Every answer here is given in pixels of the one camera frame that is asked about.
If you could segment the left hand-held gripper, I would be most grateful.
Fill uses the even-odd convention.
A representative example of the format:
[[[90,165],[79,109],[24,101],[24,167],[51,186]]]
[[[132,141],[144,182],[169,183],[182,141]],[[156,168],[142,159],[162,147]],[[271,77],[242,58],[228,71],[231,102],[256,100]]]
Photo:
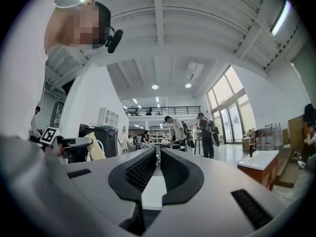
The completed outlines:
[[[64,138],[55,127],[47,127],[39,142],[46,154],[55,154],[59,157],[68,157],[69,150],[87,147],[93,143],[89,137]]]

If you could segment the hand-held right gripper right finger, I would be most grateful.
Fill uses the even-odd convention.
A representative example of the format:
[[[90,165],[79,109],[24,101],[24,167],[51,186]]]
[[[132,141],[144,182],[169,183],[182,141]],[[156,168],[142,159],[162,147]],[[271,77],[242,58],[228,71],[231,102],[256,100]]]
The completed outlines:
[[[289,207],[224,162],[163,149],[167,186],[148,237],[289,237],[299,202]]]

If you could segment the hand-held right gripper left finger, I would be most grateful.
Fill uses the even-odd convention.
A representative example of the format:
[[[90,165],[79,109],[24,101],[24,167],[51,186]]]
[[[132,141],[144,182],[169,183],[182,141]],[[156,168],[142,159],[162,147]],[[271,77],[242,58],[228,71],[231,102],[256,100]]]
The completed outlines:
[[[85,201],[108,221],[135,235],[144,233],[142,193],[156,170],[154,149],[71,163],[64,169]]]

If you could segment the black bin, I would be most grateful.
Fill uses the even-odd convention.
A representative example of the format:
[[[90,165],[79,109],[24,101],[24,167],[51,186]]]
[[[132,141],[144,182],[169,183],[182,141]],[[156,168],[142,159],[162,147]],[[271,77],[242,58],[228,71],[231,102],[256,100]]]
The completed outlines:
[[[118,156],[118,129],[108,125],[88,126],[80,124],[79,137],[94,132],[95,137],[103,146],[103,151],[106,158]]]

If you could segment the white arched cabinet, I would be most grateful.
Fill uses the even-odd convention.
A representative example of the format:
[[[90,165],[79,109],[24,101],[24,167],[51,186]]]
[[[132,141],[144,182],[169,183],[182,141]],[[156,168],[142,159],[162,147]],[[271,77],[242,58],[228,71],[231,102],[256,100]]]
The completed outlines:
[[[100,109],[98,125],[112,126],[118,128],[119,115],[107,109],[106,107]]]

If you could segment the brown wooden sink cabinet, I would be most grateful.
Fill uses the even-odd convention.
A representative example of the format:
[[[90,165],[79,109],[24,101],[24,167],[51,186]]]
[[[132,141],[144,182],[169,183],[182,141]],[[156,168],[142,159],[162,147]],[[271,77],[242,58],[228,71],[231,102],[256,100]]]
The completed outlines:
[[[237,165],[237,168],[272,191],[277,178],[278,156],[275,156],[263,170],[240,164]]]

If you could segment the small white sink basin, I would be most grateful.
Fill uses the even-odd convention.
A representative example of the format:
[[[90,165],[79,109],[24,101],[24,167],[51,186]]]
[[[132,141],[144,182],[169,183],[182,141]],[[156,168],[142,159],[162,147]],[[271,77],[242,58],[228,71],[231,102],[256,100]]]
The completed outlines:
[[[278,156],[279,151],[255,151],[252,154],[242,158],[241,160],[237,161],[237,166],[257,169],[257,170],[264,170],[266,167],[274,160],[275,157]]]

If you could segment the cardboard boxes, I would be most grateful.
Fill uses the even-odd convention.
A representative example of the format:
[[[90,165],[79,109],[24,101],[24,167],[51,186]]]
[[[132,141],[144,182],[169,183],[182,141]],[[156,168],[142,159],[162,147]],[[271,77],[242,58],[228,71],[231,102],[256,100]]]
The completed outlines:
[[[250,150],[255,150],[256,148],[256,130],[249,130],[242,138],[242,150],[249,152]]]

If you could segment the tall glass window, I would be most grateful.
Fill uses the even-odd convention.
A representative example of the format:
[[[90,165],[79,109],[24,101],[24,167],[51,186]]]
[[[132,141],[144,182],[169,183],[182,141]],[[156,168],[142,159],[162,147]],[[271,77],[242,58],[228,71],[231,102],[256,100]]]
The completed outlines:
[[[224,144],[241,144],[256,128],[250,100],[233,66],[207,92],[211,117]]]

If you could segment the black mezzanine railing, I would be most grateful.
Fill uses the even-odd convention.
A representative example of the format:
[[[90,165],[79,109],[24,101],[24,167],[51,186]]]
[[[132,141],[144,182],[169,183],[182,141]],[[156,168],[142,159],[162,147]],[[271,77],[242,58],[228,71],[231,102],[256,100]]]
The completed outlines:
[[[128,116],[197,115],[200,106],[127,108],[124,111]]]

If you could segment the person's white shirt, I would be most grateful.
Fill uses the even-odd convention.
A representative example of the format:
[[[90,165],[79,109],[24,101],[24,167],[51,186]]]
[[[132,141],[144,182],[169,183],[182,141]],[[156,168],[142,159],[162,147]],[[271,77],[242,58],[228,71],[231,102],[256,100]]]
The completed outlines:
[[[0,52],[0,135],[29,138],[44,85],[44,35],[55,7],[54,0],[30,0],[4,40]]]

